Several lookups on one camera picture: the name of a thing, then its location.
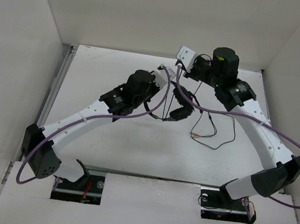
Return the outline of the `black headphones with cable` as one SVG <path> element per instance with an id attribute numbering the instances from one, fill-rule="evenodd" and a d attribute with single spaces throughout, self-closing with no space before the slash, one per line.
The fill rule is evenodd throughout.
<path id="1" fill-rule="evenodd" d="M 162 120 L 163 122 L 177 122 L 177 121 L 184 120 L 184 119 L 188 118 L 194 112 L 195 109 L 194 109 L 193 105 L 189 104 L 183 98 L 183 96 L 180 94 L 180 92 L 178 90 L 178 87 L 177 87 L 177 83 L 174 82 L 174 81 L 171 81 L 171 84 L 173 85 L 174 88 L 173 88 L 173 95 L 172 95 L 170 103 L 168 105 L 167 113 L 165 114 L 165 108 L 163 108 L 162 117 L 159 117 L 158 115 L 155 115 L 153 113 L 149 113 L 149 116 L 152 117 L 153 119 Z M 180 104 L 180 108 L 175 109 L 173 111 L 169 111 L 174 98 Z M 236 124 L 235 124 L 235 122 L 236 121 L 230 115 L 229 115 L 229 117 L 231 117 L 231 119 L 233 120 L 232 121 L 232 123 L 233 123 L 233 138 L 232 139 L 230 139 L 229 141 L 221 143 L 217 147 L 212 147 L 210 145 L 207 145 L 206 143 L 203 143 L 203 142 L 199 141 L 198 139 L 200 139 L 200 138 L 205 139 L 205 138 L 215 137 L 218 133 L 217 127 L 214 124 L 210 113 L 208 113 L 208 119 L 210 120 L 210 123 L 211 123 L 211 126 L 212 126 L 214 132 L 210 135 L 199 135 L 198 133 L 194 132 L 195 127 L 200 122 L 200 120 L 202 119 L 202 116 L 203 116 L 203 110 L 200 110 L 199 112 L 200 112 L 200 116 L 199 116 L 197 122 L 191 128 L 191 131 L 189 132 L 189 134 L 190 134 L 189 136 L 192 140 L 194 140 L 195 142 L 197 142 L 197 143 L 199 143 L 199 144 L 201 144 L 201 145 L 203 145 L 206 148 L 209 148 L 211 150 L 217 150 L 220 147 L 235 141 L 235 139 L 236 139 L 236 131 L 235 131 L 236 130 L 236 128 L 235 128 Z"/>

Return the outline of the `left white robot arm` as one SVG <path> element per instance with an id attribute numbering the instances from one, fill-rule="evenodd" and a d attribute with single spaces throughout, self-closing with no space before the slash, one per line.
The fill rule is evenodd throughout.
<path id="1" fill-rule="evenodd" d="M 149 111 L 140 114 L 134 114 L 133 111 L 163 88 L 169 90 L 170 83 L 171 74 L 168 70 L 136 70 L 124 84 L 101 95 L 85 109 L 50 125 L 29 125 L 21 146 L 24 161 L 16 175 L 16 182 L 20 185 L 28 182 L 21 179 L 22 171 L 28 165 L 34 180 L 53 175 L 69 181 L 76 189 L 84 188 L 88 182 L 86 167 L 80 160 L 60 159 L 61 150 L 100 126 L 119 119 L 148 115 Z"/>

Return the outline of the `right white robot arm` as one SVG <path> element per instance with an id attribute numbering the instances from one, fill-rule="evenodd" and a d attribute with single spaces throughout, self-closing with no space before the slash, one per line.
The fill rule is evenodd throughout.
<path id="1" fill-rule="evenodd" d="M 223 184 L 218 201 L 224 207 L 254 195 L 268 198 L 300 175 L 300 156 L 295 156 L 268 125 L 251 86 L 238 78 L 239 57 L 233 49 L 220 47 L 210 61 L 187 47 L 178 60 L 186 78 L 214 88 L 215 97 L 238 121 L 256 150 L 263 169 Z"/>

